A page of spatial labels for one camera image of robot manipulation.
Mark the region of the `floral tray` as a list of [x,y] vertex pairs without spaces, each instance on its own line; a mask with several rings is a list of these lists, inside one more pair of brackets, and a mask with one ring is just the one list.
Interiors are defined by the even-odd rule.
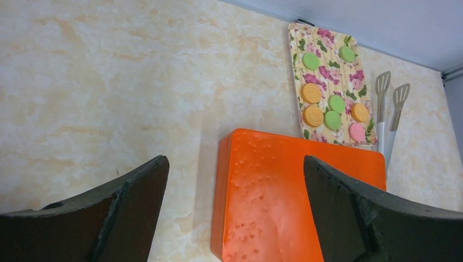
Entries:
[[[345,146],[375,145],[377,143],[375,122],[357,41],[350,35],[296,22],[291,23],[288,30],[300,128],[304,138]],[[345,62],[340,57],[339,49],[342,46],[349,46],[355,52],[356,58],[352,63]],[[315,53],[319,57],[318,69],[309,70],[303,65],[302,56],[307,52]],[[319,103],[308,104],[303,101],[300,91],[307,83],[316,84],[320,88],[322,99]],[[330,111],[328,100],[332,95],[339,95],[345,100],[345,112],[340,114],[341,128],[336,131],[330,130],[324,122],[319,127],[308,126],[302,119],[303,109],[316,105],[321,108],[324,115]],[[362,143],[355,142],[349,136],[350,125],[358,123],[351,115],[351,107],[356,103],[365,105],[370,114],[366,122],[360,123],[366,131],[365,141]]]

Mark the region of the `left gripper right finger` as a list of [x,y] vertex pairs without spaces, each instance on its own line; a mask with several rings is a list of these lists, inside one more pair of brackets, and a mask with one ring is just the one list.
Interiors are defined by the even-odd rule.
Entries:
[[304,159],[310,208],[325,261],[462,261],[462,213],[390,194]]

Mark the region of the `orange box lid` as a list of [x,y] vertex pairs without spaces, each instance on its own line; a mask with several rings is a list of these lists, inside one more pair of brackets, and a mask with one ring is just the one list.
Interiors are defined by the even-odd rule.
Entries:
[[220,261],[322,261],[304,158],[386,189],[382,154],[236,129],[219,143],[210,249]]

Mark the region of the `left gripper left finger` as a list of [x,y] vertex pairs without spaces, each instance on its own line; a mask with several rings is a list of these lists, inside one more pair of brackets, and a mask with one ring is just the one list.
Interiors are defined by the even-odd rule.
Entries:
[[156,156],[40,210],[1,214],[1,261],[146,261],[168,174]]

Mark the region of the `metal tongs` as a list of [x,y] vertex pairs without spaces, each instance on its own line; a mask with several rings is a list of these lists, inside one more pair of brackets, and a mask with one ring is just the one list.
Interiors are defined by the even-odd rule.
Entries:
[[389,92],[390,82],[390,71],[381,73],[375,81],[377,151],[383,155],[386,169],[391,161],[402,109],[411,89],[410,84],[403,84]]

